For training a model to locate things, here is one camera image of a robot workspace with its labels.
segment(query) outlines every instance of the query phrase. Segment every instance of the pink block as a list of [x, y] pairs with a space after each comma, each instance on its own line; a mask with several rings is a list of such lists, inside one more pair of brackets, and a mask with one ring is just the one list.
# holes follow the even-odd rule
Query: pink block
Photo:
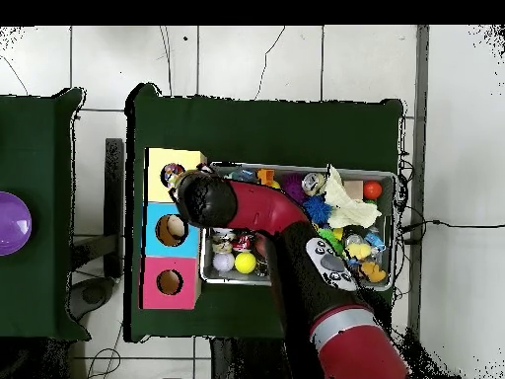
[[[157, 277], [164, 270], [176, 270], [182, 276], [182, 288], [175, 295], [166, 295], [158, 289]], [[199, 294], [196, 259], [146, 257], [142, 309], [192, 310]]]

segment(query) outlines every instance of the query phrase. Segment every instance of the purple plate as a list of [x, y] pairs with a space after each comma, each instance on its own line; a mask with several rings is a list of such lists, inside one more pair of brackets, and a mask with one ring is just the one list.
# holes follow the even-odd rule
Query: purple plate
[[30, 238], [32, 216], [17, 196], [0, 191], [0, 256], [20, 250]]

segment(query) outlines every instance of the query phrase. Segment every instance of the white ball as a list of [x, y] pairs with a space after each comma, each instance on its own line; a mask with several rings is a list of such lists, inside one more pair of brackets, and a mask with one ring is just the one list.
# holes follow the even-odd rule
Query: white ball
[[230, 271], [234, 264], [235, 257], [231, 253], [217, 253], [212, 260], [212, 265], [218, 271]]

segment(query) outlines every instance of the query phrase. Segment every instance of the metal tray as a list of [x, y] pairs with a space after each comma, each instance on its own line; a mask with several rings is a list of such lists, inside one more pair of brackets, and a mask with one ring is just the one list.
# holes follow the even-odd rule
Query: metal tray
[[[258, 169], [272, 169], [275, 171], [275, 180], [282, 185], [285, 177], [294, 173], [326, 173], [326, 167], [297, 167], [297, 166], [275, 166], [264, 164], [247, 164], [234, 163], [228, 165], [226, 163], [214, 162], [209, 165], [216, 173], [225, 176], [237, 169], [245, 169], [256, 171]], [[377, 200], [378, 209], [382, 215], [377, 218], [375, 226], [379, 229], [381, 239], [386, 244], [387, 249], [383, 252], [382, 270], [387, 274], [386, 278], [377, 283], [370, 283], [362, 280], [361, 284], [365, 287], [385, 291], [391, 288], [394, 284], [395, 275], [395, 258], [397, 249], [397, 210], [394, 205], [395, 199], [398, 198], [398, 180], [397, 176], [388, 172], [373, 172], [362, 170], [344, 170], [337, 169], [343, 181], [376, 181], [383, 188], [381, 196]], [[234, 285], [259, 285], [270, 286], [270, 278], [268, 276], [260, 277], [256, 274], [242, 274], [236, 270], [228, 272], [219, 272], [212, 265], [212, 239], [209, 230], [203, 229], [201, 232], [201, 252], [200, 252], [200, 275], [203, 280], [208, 283], [225, 283]]]

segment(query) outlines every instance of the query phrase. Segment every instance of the green table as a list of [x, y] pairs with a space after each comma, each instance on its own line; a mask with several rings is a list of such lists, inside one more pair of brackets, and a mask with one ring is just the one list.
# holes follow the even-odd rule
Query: green table
[[[125, 337], [282, 338], [269, 287], [202, 284], [192, 311], [140, 310], [138, 278], [146, 147], [201, 151], [209, 162], [397, 172], [401, 102], [293, 103], [164, 98], [139, 85], [126, 102]], [[391, 300], [391, 292], [385, 292]]]
[[0, 190], [32, 213], [30, 240], [0, 257], [0, 336], [86, 340], [66, 311], [72, 213], [71, 126], [83, 92], [0, 97]]

